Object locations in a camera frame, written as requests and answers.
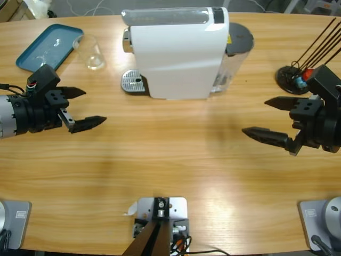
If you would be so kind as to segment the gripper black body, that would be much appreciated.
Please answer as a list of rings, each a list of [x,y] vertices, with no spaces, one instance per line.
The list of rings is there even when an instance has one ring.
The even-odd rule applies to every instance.
[[[50,90],[47,96],[52,99],[52,103],[46,98],[37,103],[19,93],[14,95],[15,133],[37,133],[62,126],[58,111],[69,106],[68,100],[74,97],[74,90]]]
[[[302,146],[322,147],[330,153],[339,151],[340,107],[328,108],[320,98],[296,98],[289,116],[294,121],[292,127],[299,130],[292,154],[297,154]]]

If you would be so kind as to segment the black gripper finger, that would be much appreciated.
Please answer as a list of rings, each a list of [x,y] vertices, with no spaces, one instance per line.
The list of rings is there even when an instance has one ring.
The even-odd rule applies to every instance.
[[[67,86],[63,86],[61,88],[61,92],[62,92],[63,100],[74,99],[74,98],[77,98],[79,96],[86,94],[86,92],[83,91],[82,89],[79,89],[77,87],[67,87]]]
[[[295,139],[292,139],[286,133],[275,132],[255,126],[243,128],[242,132],[260,143],[283,148],[294,156],[298,154],[304,142],[304,137],[301,133]]]
[[[290,111],[293,109],[300,98],[298,97],[274,97],[272,99],[266,100],[264,103],[268,106],[274,107],[276,109]]]
[[[69,129],[70,133],[78,133],[91,130],[102,124],[107,118],[102,116],[91,116],[82,120],[75,121],[74,125]]]

